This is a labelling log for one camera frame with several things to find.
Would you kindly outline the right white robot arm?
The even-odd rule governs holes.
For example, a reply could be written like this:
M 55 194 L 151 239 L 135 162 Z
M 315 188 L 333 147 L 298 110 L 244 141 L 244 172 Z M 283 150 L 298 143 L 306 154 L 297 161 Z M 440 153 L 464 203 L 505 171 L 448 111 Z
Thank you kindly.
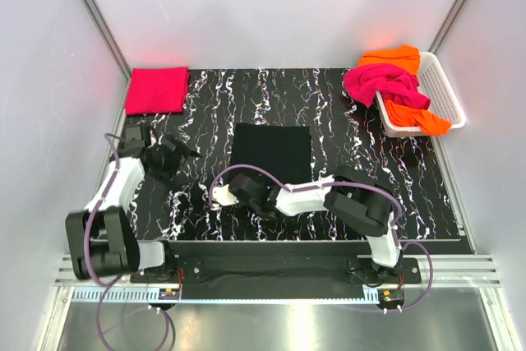
M 255 165 L 232 165 L 213 180 L 209 204 L 212 210 L 246 207 L 272 221 L 326 211 L 366 238 L 377 279 L 388 283 L 403 271 L 397 236 L 400 203 L 389 187 L 349 167 L 313 182 L 291 184 Z

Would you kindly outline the black t-shirt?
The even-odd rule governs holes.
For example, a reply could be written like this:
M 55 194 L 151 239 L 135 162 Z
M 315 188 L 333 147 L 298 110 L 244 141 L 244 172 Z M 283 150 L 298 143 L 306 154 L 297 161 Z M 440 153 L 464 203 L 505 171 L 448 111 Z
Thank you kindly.
M 310 182 L 310 128 L 239 123 L 234 128 L 230 164 L 256 166 L 283 183 Z

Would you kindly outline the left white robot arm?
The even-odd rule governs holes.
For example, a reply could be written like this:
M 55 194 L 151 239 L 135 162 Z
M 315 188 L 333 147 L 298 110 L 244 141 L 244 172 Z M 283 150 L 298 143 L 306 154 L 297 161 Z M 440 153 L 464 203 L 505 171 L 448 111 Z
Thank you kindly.
M 163 242 L 138 242 L 129 223 L 129 207 L 138 187 L 151 177 L 171 187 L 179 169 L 197 150 L 174 136 L 156 136 L 148 124 L 104 135 L 112 157 L 99 190 L 84 209 L 65 219 L 72 269 L 80 281 L 149 272 L 161 282 L 177 274 L 177 262 Z

